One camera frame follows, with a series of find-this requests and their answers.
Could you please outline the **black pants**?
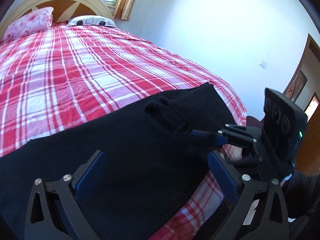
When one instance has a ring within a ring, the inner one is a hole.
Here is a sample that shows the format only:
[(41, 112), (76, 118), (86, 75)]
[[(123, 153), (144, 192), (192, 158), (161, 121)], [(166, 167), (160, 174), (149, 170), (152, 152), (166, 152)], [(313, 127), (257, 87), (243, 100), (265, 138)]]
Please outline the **black pants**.
[(73, 174), (94, 152), (103, 172), (80, 205), (102, 239), (148, 239), (189, 201), (209, 171), (213, 147), (192, 131), (215, 133), (235, 122), (205, 83), (164, 91), (54, 135), (34, 139), (1, 158), (1, 223), (18, 238), (31, 187)]

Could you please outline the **red white plaid bedspread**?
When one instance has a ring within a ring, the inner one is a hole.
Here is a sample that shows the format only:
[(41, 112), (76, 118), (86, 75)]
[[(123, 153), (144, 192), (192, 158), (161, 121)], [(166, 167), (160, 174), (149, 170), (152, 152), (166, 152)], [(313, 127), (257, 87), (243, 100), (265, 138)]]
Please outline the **red white plaid bedspread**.
[[(1, 44), (1, 158), (149, 96), (209, 83), (235, 120), (246, 109), (233, 88), (198, 64), (117, 28), (56, 24)], [(210, 169), (189, 201), (148, 239), (193, 239), (223, 192)], [(59, 198), (55, 226), (75, 237)]]

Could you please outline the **white patterned pillow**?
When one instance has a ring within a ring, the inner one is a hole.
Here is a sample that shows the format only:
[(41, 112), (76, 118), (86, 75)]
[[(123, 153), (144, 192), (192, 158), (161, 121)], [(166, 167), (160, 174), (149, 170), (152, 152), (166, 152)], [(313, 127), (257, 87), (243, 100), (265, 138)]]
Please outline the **white patterned pillow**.
[(115, 28), (116, 24), (113, 20), (97, 15), (84, 15), (84, 16), (77, 16), (67, 21), (68, 26), (77, 26), (77, 25), (95, 25), (95, 26), (102, 26), (102, 27), (111, 27)]

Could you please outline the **pink floral pillow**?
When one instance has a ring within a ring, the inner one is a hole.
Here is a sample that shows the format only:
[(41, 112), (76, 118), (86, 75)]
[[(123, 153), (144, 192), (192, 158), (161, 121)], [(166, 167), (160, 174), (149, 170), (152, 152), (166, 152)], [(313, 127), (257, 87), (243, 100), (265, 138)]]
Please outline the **pink floral pillow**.
[(53, 7), (44, 7), (15, 20), (5, 30), (2, 42), (11, 42), (39, 31), (49, 30), (53, 22), (53, 11)]

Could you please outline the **cream wooden headboard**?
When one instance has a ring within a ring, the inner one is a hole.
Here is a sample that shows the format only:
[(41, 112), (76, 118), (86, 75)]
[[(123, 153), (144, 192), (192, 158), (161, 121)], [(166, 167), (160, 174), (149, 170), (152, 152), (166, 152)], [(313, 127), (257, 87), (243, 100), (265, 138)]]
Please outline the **cream wooden headboard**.
[(98, 15), (113, 20), (113, 15), (102, 0), (26, 0), (5, 20), (1, 22), (1, 36), (7, 27), (23, 15), (41, 9), (53, 7), (53, 22), (66, 22), (82, 15)]

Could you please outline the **white wall switch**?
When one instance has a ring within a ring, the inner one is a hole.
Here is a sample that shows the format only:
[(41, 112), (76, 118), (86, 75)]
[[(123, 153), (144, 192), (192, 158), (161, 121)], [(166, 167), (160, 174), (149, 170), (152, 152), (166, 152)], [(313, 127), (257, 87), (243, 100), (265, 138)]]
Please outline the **white wall switch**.
[(259, 63), (259, 66), (261, 66), (263, 69), (266, 69), (267, 63), (266, 63), (265, 61), (261, 61), (261, 62)]

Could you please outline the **wooden door frame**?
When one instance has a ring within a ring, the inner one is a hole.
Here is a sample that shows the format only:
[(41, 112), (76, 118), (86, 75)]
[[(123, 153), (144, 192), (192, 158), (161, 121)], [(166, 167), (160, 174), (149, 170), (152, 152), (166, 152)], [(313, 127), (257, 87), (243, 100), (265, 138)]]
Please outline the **wooden door frame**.
[(319, 45), (308, 35), (298, 67), (284, 94), (308, 117), (303, 142), (296, 156), (297, 170), (319, 174)]

